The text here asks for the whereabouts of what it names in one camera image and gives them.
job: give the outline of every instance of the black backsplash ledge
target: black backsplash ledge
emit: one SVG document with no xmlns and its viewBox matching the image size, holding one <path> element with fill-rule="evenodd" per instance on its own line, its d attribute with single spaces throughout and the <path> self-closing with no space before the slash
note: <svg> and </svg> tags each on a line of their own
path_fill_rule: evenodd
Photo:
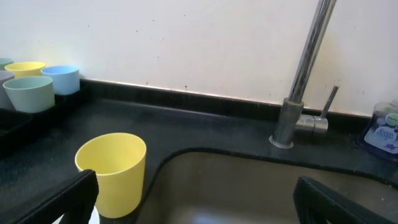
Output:
<svg viewBox="0 0 398 224">
<path fill-rule="evenodd" d="M 83 80 L 83 83 L 89 86 L 94 98 L 129 101 L 179 110 L 275 122 L 278 120 L 280 111 L 280 105 L 267 103 L 93 80 Z M 303 113 L 319 116 L 321 111 L 304 109 Z M 329 112 L 326 118 L 329 121 L 329 130 L 349 133 L 361 132 L 370 121 L 369 117 L 334 112 Z"/>
</svg>

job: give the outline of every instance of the blue liquid soap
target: blue liquid soap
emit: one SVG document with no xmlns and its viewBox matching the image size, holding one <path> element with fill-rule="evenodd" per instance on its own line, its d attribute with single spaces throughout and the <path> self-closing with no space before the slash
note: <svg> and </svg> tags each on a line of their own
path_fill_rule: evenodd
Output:
<svg viewBox="0 0 398 224">
<path fill-rule="evenodd" d="M 358 143 L 380 157 L 398 162 L 398 101 L 374 106 L 372 119 Z"/>
</svg>

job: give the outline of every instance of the sink basin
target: sink basin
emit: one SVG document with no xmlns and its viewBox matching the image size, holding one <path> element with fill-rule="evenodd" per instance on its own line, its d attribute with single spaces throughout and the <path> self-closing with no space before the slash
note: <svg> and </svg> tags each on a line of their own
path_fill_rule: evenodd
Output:
<svg viewBox="0 0 398 224">
<path fill-rule="evenodd" d="M 398 222 L 398 190 L 348 174 L 207 152 L 174 157 L 159 171 L 137 224 L 299 223 L 293 191 L 307 175 Z"/>
</svg>

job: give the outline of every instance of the backsplash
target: backsplash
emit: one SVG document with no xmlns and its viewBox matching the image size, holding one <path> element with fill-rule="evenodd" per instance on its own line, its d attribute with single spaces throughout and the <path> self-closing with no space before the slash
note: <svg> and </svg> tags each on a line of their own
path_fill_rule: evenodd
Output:
<svg viewBox="0 0 398 224">
<path fill-rule="evenodd" d="M 1 1 L 0 57 L 84 78 L 281 104 L 318 0 Z M 303 101 L 371 115 L 398 99 L 395 0 L 337 0 Z"/>
</svg>

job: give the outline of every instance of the faucet spout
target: faucet spout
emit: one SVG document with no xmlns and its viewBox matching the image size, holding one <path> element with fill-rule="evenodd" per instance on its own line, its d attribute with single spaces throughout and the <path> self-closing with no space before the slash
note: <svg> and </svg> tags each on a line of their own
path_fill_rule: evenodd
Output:
<svg viewBox="0 0 398 224">
<path fill-rule="evenodd" d="M 300 119 L 304 107 L 302 98 L 311 70 L 317 57 L 322 38 L 329 23 L 336 0 L 319 0 L 317 10 L 305 42 L 304 50 L 298 64 L 292 89 L 288 98 L 284 99 L 279 114 L 277 129 L 269 138 L 273 145 L 281 148 L 293 147 L 295 124 Z"/>
</svg>

